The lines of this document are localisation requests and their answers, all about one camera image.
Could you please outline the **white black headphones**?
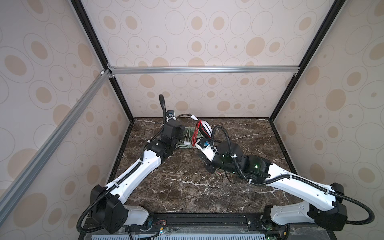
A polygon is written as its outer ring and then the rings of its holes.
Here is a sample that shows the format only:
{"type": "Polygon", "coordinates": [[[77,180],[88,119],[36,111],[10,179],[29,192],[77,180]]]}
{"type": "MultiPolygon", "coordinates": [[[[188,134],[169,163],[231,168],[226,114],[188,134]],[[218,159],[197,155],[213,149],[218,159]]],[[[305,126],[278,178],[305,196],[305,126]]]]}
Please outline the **white black headphones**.
{"type": "Polygon", "coordinates": [[[195,146],[197,140],[199,138],[206,138],[209,141],[212,138],[212,128],[209,125],[209,123],[205,120],[198,119],[196,116],[191,115],[191,114],[181,114],[176,117],[176,120],[181,119],[182,117],[188,117],[191,118],[196,122],[196,125],[194,126],[195,132],[192,138],[192,145],[195,146]]]}

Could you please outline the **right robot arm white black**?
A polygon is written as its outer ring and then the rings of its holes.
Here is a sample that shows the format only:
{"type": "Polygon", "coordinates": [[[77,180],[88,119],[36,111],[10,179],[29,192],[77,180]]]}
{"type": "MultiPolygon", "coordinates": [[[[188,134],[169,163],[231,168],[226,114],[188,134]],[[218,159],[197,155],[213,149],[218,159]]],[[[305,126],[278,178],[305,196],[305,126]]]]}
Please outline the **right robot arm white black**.
{"type": "Polygon", "coordinates": [[[259,156],[246,156],[232,142],[223,126],[212,128],[203,121],[198,127],[202,137],[196,147],[202,152],[208,172],[216,169],[232,173],[252,186],[269,186],[302,199],[287,206],[266,206],[262,222],[283,226],[291,223],[314,223],[330,231],[341,231],[345,225],[368,225],[374,212],[358,200],[347,197],[338,183],[322,185],[284,170],[259,156]]]}

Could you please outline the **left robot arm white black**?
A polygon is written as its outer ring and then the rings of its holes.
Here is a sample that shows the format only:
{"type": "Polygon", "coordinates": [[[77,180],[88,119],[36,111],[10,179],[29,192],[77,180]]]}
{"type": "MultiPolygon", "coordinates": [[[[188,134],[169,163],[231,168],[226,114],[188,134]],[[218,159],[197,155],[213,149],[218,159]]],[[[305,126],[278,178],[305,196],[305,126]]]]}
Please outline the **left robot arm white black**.
{"type": "Polygon", "coordinates": [[[163,110],[161,130],[149,140],[139,159],[115,180],[104,187],[97,185],[91,191],[90,205],[78,219],[76,228],[81,234],[89,234],[99,230],[116,233],[127,225],[143,225],[149,212],[142,207],[129,207],[125,203],[135,188],[158,168],[178,147],[185,127],[167,111],[163,94],[159,95],[163,110]]]}

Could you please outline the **mint green headphones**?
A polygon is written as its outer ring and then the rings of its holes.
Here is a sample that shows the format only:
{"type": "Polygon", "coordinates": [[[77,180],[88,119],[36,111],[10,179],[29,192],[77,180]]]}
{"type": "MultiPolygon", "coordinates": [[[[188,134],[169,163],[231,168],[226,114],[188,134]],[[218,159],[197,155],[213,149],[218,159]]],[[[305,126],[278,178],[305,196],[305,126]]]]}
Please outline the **mint green headphones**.
{"type": "Polygon", "coordinates": [[[192,145],[192,138],[195,132],[194,127],[187,127],[184,131],[183,138],[178,141],[178,148],[180,149],[192,149],[196,146],[192,145]]]}

